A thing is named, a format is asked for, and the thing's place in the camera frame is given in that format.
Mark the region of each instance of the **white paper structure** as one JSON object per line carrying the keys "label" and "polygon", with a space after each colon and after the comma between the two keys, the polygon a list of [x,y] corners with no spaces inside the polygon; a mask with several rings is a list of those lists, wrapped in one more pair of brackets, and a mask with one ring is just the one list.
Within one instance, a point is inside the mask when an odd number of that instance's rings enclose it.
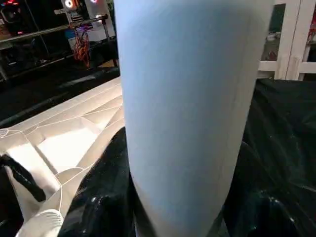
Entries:
{"label": "white paper structure", "polygon": [[7,170],[25,223],[46,210],[66,216],[82,179],[124,126],[122,103],[117,78],[0,130],[0,154],[30,171],[46,194],[38,203]]}

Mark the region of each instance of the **black plastic sheet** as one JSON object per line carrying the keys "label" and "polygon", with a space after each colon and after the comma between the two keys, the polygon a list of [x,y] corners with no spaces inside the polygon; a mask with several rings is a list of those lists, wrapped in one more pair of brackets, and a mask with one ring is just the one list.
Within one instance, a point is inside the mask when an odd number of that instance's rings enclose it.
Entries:
{"label": "black plastic sheet", "polygon": [[133,197],[122,128],[81,182],[58,236],[134,237]]}
{"label": "black plastic sheet", "polygon": [[257,81],[224,218],[232,237],[316,236],[316,83]]}
{"label": "black plastic sheet", "polygon": [[11,237],[21,228],[23,216],[4,168],[0,168],[0,181],[0,235]]}

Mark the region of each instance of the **white cylinder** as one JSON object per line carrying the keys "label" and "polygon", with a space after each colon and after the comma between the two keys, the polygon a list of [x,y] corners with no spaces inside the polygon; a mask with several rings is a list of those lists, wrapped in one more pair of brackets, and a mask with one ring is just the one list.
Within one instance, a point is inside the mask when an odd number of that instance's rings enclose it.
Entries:
{"label": "white cylinder", "polygon": [[139,236],[207,236],[230,188],[273,2],[115,0],[130,169],[149,219],[137,220]]}

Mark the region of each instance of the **electronics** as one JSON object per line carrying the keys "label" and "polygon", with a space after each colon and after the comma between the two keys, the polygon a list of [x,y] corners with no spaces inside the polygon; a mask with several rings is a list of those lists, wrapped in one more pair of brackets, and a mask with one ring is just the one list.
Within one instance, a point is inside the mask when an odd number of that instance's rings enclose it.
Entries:
{"label": "electronics", "polygon": [[[69,23],[93,19],[110,15],[105,0],[61,0]],[[115,36],[113,23],[110,17],[106,19],[109,36]],[[106,39],[102,22],[93,22],[86,26],[89,41],[101,41]]]}

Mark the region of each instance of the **white plastic piece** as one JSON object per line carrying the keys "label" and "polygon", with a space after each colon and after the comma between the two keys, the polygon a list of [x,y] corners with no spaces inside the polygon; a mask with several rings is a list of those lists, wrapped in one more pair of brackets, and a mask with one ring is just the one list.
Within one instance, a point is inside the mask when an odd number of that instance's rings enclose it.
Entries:
{"label": "white plastic piece", "polygon": [[16,237],[57,237],[62,224],[59,211],[46,210],[25,223]]}

